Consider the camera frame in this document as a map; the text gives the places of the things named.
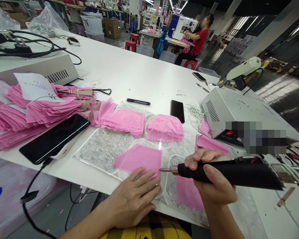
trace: red shirt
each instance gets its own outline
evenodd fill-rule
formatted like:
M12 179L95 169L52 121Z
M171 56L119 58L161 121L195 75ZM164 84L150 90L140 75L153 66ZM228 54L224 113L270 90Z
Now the red shirt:
M200 36L200 39L198 40L195 40L193 42L193 44L195 45L194 49L192 50L191 52L191 55L199 55L200 54L200 50L202 49L206 39L207 39L207 36L208 36L208 30L205 29L205 30L202 30L200 32L197 32L196 35L199 35Z

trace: black smartphone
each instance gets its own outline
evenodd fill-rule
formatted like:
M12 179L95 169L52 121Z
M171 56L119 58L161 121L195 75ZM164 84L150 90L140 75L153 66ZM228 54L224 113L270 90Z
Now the black smartphone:
M79 114L72 115L19 149L33 164L40 164L91 124Z
M206 81L206 79L204 77L202 77L201 74L197 73L197 72L193 72L193 75L199 80L199 81Z
M172 100L170 102L170 115L177 117L181 123L185 123L183 103Z

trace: phone charging stand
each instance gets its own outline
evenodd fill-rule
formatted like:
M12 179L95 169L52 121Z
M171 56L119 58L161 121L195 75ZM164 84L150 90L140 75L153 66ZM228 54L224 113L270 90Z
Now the phone charging stand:
M72 145L76 142L76 140L80 137L82 132L80 132L72 140L70 140L68 143L66 143L65 146L63 146L63 148L56 153L56 155L50 156L50 158L52 158L52 159L62 159L66 155L66 153L70 150Z

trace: hand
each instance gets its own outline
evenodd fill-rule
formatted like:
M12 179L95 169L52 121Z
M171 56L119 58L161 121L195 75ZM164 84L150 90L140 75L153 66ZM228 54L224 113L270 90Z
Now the hand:
M135 170L98 206L105 208L111 227L136 226L149 212L156 209L151 202L160 192L160 186L156 186L159 177L148 181L156 173L153 170L134 181L143 171L144 168Z
M218 150L202 148L197 150L193 155L186 157L185 166L195 171L199 161L208 162L215 157L224 154ZM204 165L204 171L208 179L213 183L203 183L194 180L203 203L212 203L216 205L227 205L238 200L235 187L232 186L224 175L213 166Z

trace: red stool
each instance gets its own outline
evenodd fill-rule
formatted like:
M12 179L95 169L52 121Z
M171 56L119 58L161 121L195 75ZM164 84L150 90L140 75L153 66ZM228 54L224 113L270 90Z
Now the red stool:
M131 33L130 40L140 44L140 36L138 34Z
M198 63L198 61L196 61L196 60L187 60L183 67L187 68L188 65L191 65L191 69L194 70L197 63Z
M132 48L133 52L136 52L136 42L126 41L125 42L125 50L130 50L130 48Z

